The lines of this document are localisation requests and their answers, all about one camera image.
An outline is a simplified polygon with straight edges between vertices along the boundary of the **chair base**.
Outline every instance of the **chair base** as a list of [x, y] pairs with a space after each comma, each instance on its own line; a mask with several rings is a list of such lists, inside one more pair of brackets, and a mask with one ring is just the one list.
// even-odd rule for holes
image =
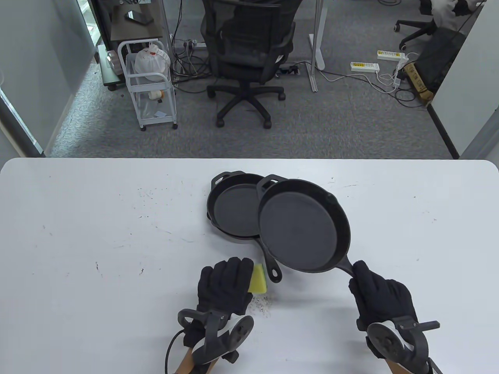
[[278, 94], [279, 100], [285, 100], [286, 94], [284, 93], [283, 87], [250, 87], [249, 82], [239, 81], [239, 87], [232, 86], [207, 86], [206, 92], [209, 98], [215, 97], [215, 92], [227, 92], [235, 95], [234, 98], [229, 101], [222, 109], [217, 113], [217, 127], [224, 126], [225, 115], [242, 100], [248, 101], [251, 105], [255, 107], [256, 110], [262, 115], [264, 122], [263, 127], [265, 129], [270, 129], [272, 127], [272, 122], [270, 119], [270, 114], [263, 107], [263, 105], [256, 99], [256, 95], [261, 95], [265, 93], [276, 93]]
[[406, 50], [406, 48], [407, 48], [406, 43], [408, 41], [416, 39], [417, 37], [420, 37], [424, 34], [432, 35], [433, 33], [435, 33], [435, 31], [437, 31], [437, 25], [435, 24], [435, 21], [433, 21], [433, 20], [431, 22], [421, 22], [421, 21], [406, 21], [403, 19], [399, 19], [394, 27], [395, 32], [400, 31], [400, 25], [417, 27], [419, 29], [418, 31], [416, 31], [416, 32], [412, 33], [411, 35], [402, 39], [402, 41], [399, 44], [399, 48], [401, 51]]

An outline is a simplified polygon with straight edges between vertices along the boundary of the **office chair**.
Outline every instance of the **office chair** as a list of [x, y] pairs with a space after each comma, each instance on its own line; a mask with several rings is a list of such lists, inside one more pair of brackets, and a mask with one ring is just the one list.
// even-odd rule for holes
[[[431, 2], [431, 0], [420, 0], [419, 12], [422, 15], [432, 15], [432, 2]], [[456, 6], [454, 7], [454, 13], [456, 14], [456, 16], [460, 16], [460, 15], [471, 14], [472, 11], [468, 8], [468, 3], [466, 2], [466, 0], [458, 0]], [[402, 39], [402, 41], [399, 44], [399, 49], [401, 51], [406, 50], [406, 48], [407, 48], [406, 42], [413, 40], [413, 39], [416, 39], [417, 37], [422, 36], [424, 34], [433, 35], [435, 33], [435, 31], [437, 31], [437, 28], [438, 28], [433, 19], [430, 22], [406, 21], [403, 19], [399, 19], [397, 21], [397, 23], [395, 24], [395, 27], [393, 28], [393, 30], [395, 32], [399, 32], [400, 25], [417, 27], [419, 29], [418, 31], [412, 33], [408, 37]]]
[[279, 66], [293, 51], [295, 23], [282, 35], [280, 30], [281, 5], [256, 4], [234, 0], [203, 0], [205, 17], [201, 34], [205, 38], [209, 62], [215, 77], [235, 79], [239, 87], [206, 87], [209, 98], [215, 92], [228, 92], [235, 97], [217, 114], [217, 127], [224, 126], [224, 116], [240, 101], [252, 104], [264, 118], [263, 127], [270, 129], [270, 114], [256, 99], [256, 95], [278, 94], [285, 100], [282, 87], [251, 87], [270, 81]]

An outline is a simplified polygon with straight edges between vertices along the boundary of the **black glove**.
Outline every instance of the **black glove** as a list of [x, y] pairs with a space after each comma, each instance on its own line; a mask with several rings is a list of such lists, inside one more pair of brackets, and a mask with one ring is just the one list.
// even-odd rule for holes
[[[248, 292], [253, 261], [249, 258], [239, 260], [232, 257], [221, 261], [213, 268], [207, 266], [201, 271], [198, 283], [199, 303], [197, 310], [207, 312], [216, 309], [219, 312], [243, 315], [253, 295]], [[200, 321], [193, 320], [185, 329], [184, 346], [194, 347], [205, 337], [205, 328]]]
[[[411, 316], [418, 321], [411, 293], [402, 283], [393, 279], [386, 280], [373, 273], [364, 261], [353, 264], [353, 273], [354, 277], [350, 279], [348, 287], [359, 309], [357, 327], [360, 331], [366, 331], [374, 322], [384, 322], [396, 317]], [[366, 342], [376, 357], [384, 358], [368, 337]]]

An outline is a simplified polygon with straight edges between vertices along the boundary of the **black frying pan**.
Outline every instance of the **black frying pan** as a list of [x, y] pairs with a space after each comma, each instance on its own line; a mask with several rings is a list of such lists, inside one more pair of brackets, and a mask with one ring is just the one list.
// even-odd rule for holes
[[233, 238], [255, 240], [263, 252], [269, 279], [279, 283], [282, 279], [279, 265], [269, 255], [258, 231], [256, 184], [262, 178], [244, 172], [225, 172], [213, 178], [207, 204], [208, 219], [213, 226]]
[[[270, 181], [277, 183], [269, 186]], [[347, 257], [350, 225], [334, 195], [313, 183], [276, 175], [262, 178], [256, 191], [260, 237], [273, 258], [298, 271], [337, 267], [353, 276]]]

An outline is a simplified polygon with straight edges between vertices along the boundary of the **rolling cart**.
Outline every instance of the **rolling cart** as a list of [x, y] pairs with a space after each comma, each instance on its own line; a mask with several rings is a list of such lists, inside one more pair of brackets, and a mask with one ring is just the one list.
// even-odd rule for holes
[[[158, 39], [140, 39], [121, 42], [118, 46], [118, 56], [125, 75], [125, 83], [132, 97], [135, 113], [141, 131], [146, 131], [147, 125], [156, 123], [173, 122], [173, 128], [177, 125], [177, 106], [175, 103], [175, 91], [172, 84], [170, 69], [167, 75], [161, 73], [136, 74], [134, 70], [136, 53], [132, 53], [130, 45], [135, 43], [156, 43], [162, 50], [164, 46]], [[126, 62], [123, 60], [123, 47], [127, 48]], [[147, 79], [154, 76], [157, 82]], [[163, 97], [160, 99], [149, 99], [149, 92], [161, 91]]]

